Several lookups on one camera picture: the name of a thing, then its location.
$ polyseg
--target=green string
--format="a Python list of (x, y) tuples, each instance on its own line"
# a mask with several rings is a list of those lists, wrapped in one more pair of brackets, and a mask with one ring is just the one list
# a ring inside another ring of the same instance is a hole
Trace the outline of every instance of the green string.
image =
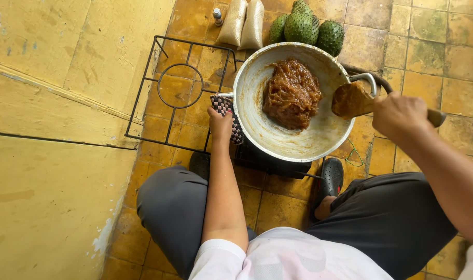
[[(361, 158), (361, 155), (358, 153), (358, 150), (356, 150), (356, 147), (354, 147), (354, 144), (351, 142), (351, 140), (349, 138), (347, 138), (347, 140), (349, 140), (349, 143), (351, 143), (351, 145), (352, 145), (352, 151), (349, 154), (349, 156), (345, 158), (345, 161), (348, 162), (350, 165), (355, 166), (355, 167), (363, 166), (364, 162), (363, 162), (363, 159)], [(353, 164), (352, 162), (349, 161), (349, 158), (352, 156), (353, 152), (356, 152), (356, 154), (358, 154), (358, 157), (361, 160), (360, 165), (355, 165), (355, 164)]]

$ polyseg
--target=wooden spoon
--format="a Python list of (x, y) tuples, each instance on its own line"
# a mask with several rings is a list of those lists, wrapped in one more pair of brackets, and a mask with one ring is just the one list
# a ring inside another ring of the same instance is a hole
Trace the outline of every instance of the wooden spoon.
[[(373, 97), (363, 88), (360, 81), (340, 86), (333, 94), (332, 112), (348, 120), (371, 113), (373, 111)], [(446, 119), (445, 113), (428, 109), (427, 119), (438, 128)]]

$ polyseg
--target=yellow tile floor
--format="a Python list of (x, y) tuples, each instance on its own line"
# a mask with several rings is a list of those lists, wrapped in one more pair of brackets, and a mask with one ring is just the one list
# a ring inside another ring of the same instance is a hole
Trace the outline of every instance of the yellow tile floor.
[[(293, 0), (262, 0), (263, 30), (267, 45), (271, 22), (289, 13)], [(321, 20), (344, 25), (345, 44), (339, 55), (343, 63), (378, 71), (403, 95), (422, 97), (429, 107), (449, 113), (439, 134), (473, 159), (473, 0), (306, 0)], [(214, 44), (219, 28), (212, 10), (226, 15), (229, 0), (177, 0), (167, 35)], [(159, 55), (158, 71), (186, 60), (188, 45), (166, 42), (169, 59)], [(236, 51), (244, 59), (250, 52)], [(221, 50), (194, 46), (190, 63), (202, 73), (204, 87), (217, 89), (226, 54)], [(230, 61), (222, 91), (229, 91), (236, 72)], [(195, 71), (177, 67), (161, 83), (163, 97), (172, 104), (186, 105), (200, 91)], [(208, 130), (205, 107), (208, 94), (187, 109), (178, 110), (170, 143), (202, 149)], [(165, 140), (171, 109), (156, 92), (149, 96), (144, 137)], [(356, 118), (349, 136), (366, 165), (354, 167), (344, 158), (351, 152), (348, 142), (330, 156), (344, 163), (347, 185), (352, 179), (391, 172), (419, 171), (418, 166), (394, 143), (371, 126), (371, 116)], [(191, 152), (155, 143), (140, 145), (124, 207), (115, 227), (102, 279), (179, 279), (159, 247), (140, 225), (135, 213), (136, 189), (158, 169), (188, 166)], [(313, 162), (309, 173), (319, 168)], [(235, 167), (244, 202), (247, 225), (260, 234), (277, 226), (303, 228), (307, 224), (314, 180), (295, 180)], [(456, 236), (412, 280), (456, 279), (464, 263), (465, 240)]]

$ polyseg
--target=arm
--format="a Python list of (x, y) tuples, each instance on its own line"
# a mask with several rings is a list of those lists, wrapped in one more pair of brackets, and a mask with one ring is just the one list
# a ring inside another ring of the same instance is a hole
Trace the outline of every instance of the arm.
[(202, 243), (209, 239), (225, 239), (247, 251), (244, 207), (228, 151), (232, 114), (227, 113), (223, 118), (210, 107), (207, 112), (212, 132), (212, 153)]
[(416, 162), (446, 216), (473, 242), (473, 162), (446, 143), (426, 118), (421, 98), (391, 93), (375, 99), (373, 127)]

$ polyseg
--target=gray pants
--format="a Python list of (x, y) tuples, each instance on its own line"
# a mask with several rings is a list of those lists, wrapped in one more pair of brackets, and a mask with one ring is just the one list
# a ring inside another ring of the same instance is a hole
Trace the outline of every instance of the gray pants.
[[(183, 279), (200, 247), (207, 185), (175, 166), (154, 173), (138, 193), (142, 225)], [(416, 274), (457, 234), (422, 173), (354, 180), (331, 210), (305, 232), (357, 248), (395, 280)], [(250, 230), (249, 239), (254, 237)]]

